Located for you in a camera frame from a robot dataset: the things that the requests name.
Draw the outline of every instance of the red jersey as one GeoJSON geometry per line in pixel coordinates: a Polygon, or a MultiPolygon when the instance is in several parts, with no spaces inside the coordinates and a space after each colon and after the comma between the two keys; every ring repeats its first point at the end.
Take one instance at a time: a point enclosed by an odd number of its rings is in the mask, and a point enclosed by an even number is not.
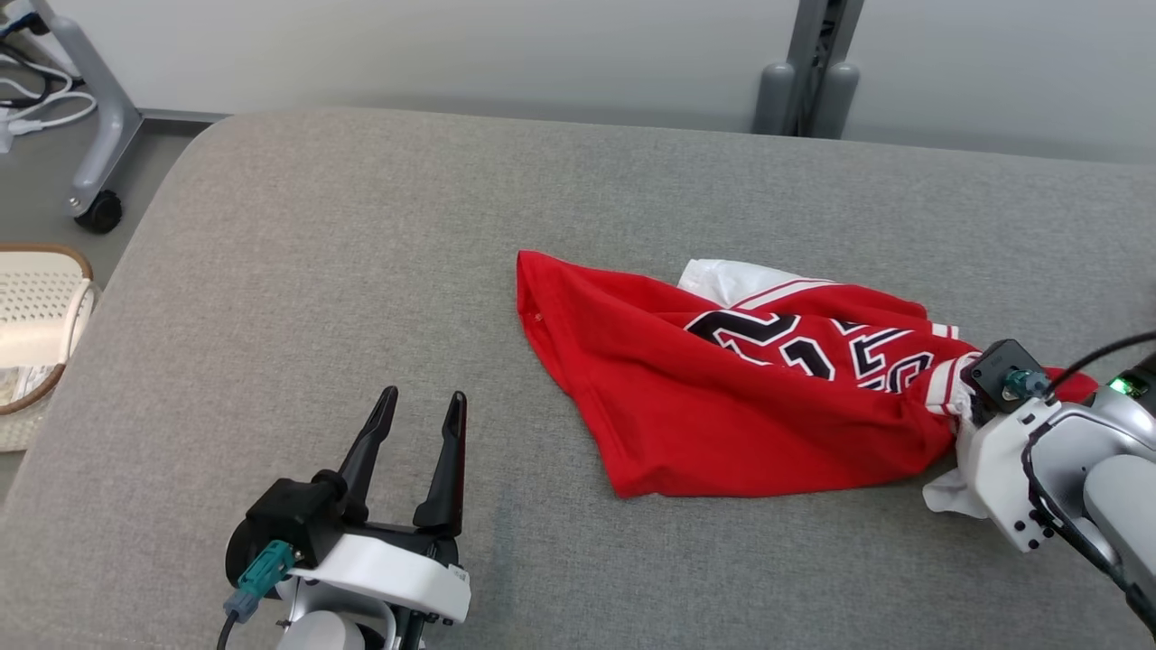
{"type": "Polygon", "coordinates": [[[725,264],[761,273],[704,287],[688,267],[687,290],[518,256],[526,337],[618,496],[876,485],[951,448],[970,409],[959,371],[978,355],[956,327],[866,287],[725,264]]]}

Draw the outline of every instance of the gray fabric surface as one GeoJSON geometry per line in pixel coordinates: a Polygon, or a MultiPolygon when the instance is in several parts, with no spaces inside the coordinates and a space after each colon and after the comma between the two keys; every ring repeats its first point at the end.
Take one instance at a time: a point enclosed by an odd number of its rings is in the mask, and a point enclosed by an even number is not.
{"type": "MultiPolygon", "coordinates": [[[[1156,325],[1153,169],[850,142],[328,110],[235,117],[176,164],[8,496],[5,648],[206,648],[279,477],[401,389],[376,520],[469,396],[474,601],[431,648],[1146,648],[1059,542],[1023,556],[922,480],[618,501],[518,326],[514,254],[675,281],[694,257],[920,301],[1062,364],[1156,325]]],[[[1101,377],[1136,355],[1096,367],[1101,377]]],[[[267,601],[230,648],[272,648],[267,601]]]]}

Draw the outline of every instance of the robotic arm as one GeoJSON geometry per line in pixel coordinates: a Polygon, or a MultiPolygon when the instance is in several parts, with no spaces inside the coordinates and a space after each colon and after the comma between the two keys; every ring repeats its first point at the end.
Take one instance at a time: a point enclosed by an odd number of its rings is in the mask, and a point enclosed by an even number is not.
{"type": "Polygon", "coordinates": [[[1023,552],[1060,537],[1125,593],[1156,635],[1156,354],[1083,404],[1055,386],[1133,337],[1081,360],[1055,382],[1013,340],[964,370],[981,428],[961,471],[1003,535],[1023,552]]]}
{"type": "Polygon", "coordinates": [[[238,589],[225,601],[218,650],[262,598],[289,603],[277,650],[416,650],[427,623],[466,620],[469,574],[455,541],[466,396],[450,400],[442,453],[413,526],[370,523],[365,507],[397,402],[398,389],[385,389],[339,471],[321,470],[307,483],[279,479],[245,514],[225,553],[225,575],[238,589]]]}

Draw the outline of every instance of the white basket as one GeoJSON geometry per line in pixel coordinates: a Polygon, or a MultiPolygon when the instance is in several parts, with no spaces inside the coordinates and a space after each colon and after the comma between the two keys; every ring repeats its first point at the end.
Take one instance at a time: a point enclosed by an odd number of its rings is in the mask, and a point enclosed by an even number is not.
{"type": "Polygon", "coordinates": [[[0,452],[28,449],[98,296],[75,250],[0,244],[0,452]]]}

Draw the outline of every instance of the caster wheel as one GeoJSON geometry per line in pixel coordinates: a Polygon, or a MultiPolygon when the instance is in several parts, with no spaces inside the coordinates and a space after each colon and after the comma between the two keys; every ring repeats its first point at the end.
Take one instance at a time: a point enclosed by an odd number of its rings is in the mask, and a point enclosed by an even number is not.
{"type": "Polygon", "coordinates": [[[111,190],[101,190],[92,199],[92,205],[88,206],[84,214],[76,217],[76,223],[84,230],[104,235],[120,223],[124,210],[120,208],[120,198],[111,190]]]}

